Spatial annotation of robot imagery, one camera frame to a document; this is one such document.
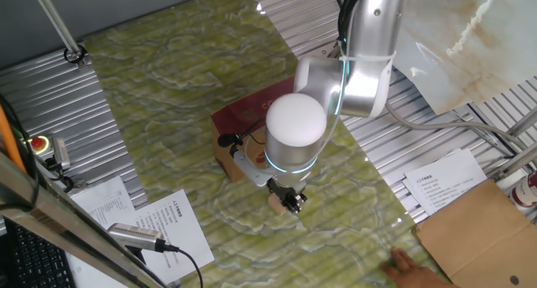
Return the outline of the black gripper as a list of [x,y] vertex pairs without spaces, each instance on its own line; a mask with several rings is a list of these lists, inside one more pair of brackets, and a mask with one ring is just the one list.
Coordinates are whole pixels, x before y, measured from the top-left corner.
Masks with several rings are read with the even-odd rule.
[[307,196],[301,193],[305,189],[304,181],[292,186],[284,186],[271,178],[267,181],[267,187],[271,194],[286,196],[286,207],[293,214],[301,212],[303,204],[307,201]]

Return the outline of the bare human hand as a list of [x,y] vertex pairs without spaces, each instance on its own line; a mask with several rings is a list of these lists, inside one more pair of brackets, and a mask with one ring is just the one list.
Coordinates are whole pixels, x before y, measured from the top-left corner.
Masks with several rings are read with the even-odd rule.
[[380,269],[398,288],[459,288],[419,266],[404,250],[391,248],[390,253],[395,266],[381,264]]

